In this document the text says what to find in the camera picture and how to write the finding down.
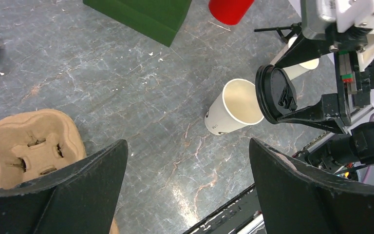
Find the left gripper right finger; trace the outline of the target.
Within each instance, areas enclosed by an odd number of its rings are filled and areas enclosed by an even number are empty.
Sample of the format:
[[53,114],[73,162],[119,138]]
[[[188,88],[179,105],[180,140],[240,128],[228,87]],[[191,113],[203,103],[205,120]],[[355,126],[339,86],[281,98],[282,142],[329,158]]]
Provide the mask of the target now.
[[374,234],[374,185],[344,179],[255,138],[249,160],[269,234]]

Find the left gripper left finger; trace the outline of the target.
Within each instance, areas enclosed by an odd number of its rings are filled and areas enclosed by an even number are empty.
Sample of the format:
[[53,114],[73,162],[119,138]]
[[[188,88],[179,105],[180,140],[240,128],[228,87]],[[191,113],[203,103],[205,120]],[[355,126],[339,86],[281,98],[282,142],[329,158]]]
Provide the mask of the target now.
[[120,139],[48,175],[0,189],[0,234],[107,234],[128,160]]

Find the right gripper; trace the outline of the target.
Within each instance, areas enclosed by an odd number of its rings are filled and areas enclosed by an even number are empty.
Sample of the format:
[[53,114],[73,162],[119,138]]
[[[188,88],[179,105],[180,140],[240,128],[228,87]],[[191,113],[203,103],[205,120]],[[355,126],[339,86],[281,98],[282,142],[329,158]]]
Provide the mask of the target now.
[[[325,40],[308,39],[302,33],[292,46],[279,55],[278,68],[286,68],[331,53],[336,31],[325,33]],[[374,108],[374,30],[367,35],[367,44],[357,51],[339,52],[335,65],[342,95],[325,94],[318,103],[277,118],[278,123],[302,124],[335,134],[347,134],[350,115],[359,109]]]

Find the black coffee lid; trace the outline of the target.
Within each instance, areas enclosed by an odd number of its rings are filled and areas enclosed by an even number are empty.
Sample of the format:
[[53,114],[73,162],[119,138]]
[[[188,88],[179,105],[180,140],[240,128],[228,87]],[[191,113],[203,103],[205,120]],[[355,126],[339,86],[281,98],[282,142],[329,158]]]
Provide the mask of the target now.
[[255,76],[255,90],[259,108],[265,119],[278,124],[279,119],[296,111],[296,89],[282,68],[262,65]]

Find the white paper coffee cup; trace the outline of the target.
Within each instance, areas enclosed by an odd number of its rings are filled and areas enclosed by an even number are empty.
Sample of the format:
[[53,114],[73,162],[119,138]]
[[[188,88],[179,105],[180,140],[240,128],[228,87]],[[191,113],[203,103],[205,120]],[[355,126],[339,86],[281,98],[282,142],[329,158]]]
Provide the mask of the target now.
[[255,84],[236,78],[223,87],[220,95],[206,112],[204,123],[212,134],[220,136],[256,125],[263,119]]

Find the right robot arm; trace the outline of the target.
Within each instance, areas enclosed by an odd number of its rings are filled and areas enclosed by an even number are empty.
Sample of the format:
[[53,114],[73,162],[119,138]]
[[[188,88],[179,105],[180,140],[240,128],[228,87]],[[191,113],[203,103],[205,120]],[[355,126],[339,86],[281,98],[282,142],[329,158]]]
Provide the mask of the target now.
[[[374,165],[374,120],[352,126],[351,112],[370,104],[374,74],[362,71],[358,53],[368,44],[368,29],[350,28],[345,33],[329,29],[325,39],[296,34],[278,61],[261,67],[256,88],[266,119],[273,123],[303,124],[331,132],[333,136],[298,159],[336,175]],[[322,55],[333,54],[337,91],[324,94],[315,105],[298,108],[296,90],[285,68]]]

